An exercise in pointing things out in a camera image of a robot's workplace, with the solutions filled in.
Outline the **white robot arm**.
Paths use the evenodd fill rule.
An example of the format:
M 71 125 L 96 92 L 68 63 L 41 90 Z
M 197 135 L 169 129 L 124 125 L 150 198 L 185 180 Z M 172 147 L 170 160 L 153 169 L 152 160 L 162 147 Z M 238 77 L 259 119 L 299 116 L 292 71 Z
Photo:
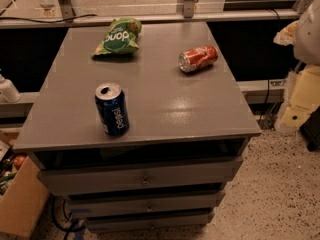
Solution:
M 289 72 L 274 123 L 278 132 L 292 133 L 320 106 L 320 0 L 313 0 L 297 21 L 277 33 L 274 42 L 292 44 L 294 57 L 305 64 L 299 73 Z

